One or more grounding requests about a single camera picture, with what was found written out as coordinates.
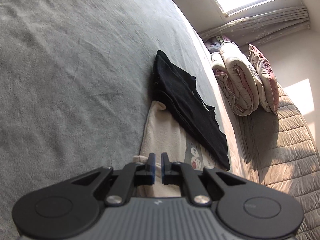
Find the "quilted beige headboard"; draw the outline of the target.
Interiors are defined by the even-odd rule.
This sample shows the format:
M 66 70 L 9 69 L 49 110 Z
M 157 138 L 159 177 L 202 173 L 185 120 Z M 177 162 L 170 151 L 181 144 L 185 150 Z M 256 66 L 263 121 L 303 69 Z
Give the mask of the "quilted beige headboard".
M 304 117 L 278 89 L 276 114 L 258 107 L 238 118 L 245 177 L 299 201 L 304 218 L 297 239 L 319 239 L 319 153 Z

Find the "folded beige pink comforter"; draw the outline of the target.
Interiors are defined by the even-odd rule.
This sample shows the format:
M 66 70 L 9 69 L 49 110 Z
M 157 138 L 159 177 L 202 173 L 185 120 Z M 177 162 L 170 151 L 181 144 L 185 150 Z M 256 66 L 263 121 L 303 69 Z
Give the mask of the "folded beige pink comforter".
M 259 106 L 259 92 L 252 66 L 239 47 L 231 41 L 211 54 L 212 70 L 232 111 L 248 116 Z

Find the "beige pink pillow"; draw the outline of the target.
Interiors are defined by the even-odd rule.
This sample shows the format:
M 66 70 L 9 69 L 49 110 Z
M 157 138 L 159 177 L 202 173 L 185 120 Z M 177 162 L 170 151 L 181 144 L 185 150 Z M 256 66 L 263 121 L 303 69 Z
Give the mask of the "beige pink pillow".
M 272 113 L 277 114 L 279 107 L 279 89 L 276 75 L 274 74 L 268 59 L 262 52 L 252 44 L 249 47 L 249 62 L 255 67 L 258 76 L 260 77 L 266 101 Z

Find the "grey bed sheet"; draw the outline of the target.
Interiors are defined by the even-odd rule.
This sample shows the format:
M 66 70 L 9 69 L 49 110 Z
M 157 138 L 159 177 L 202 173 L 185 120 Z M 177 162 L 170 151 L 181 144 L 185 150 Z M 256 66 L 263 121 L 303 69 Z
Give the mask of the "grey bed sheet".
M 235 165 L 234 115 L 172 0 L 1 0 L 1 239 L 24 194 L 140 152 L 159 50 L 196 77 Z

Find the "beige curtain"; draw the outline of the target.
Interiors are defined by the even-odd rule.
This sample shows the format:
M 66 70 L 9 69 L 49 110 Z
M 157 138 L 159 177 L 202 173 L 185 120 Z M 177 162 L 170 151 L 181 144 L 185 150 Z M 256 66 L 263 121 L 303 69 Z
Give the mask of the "beige curtain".
M 255 46 L 308 29 L 310 17 L 305 6 L 272 10 L 255 16 L 233 20 L 199 33 L 204 42 L 225 36 L 239 47 Z

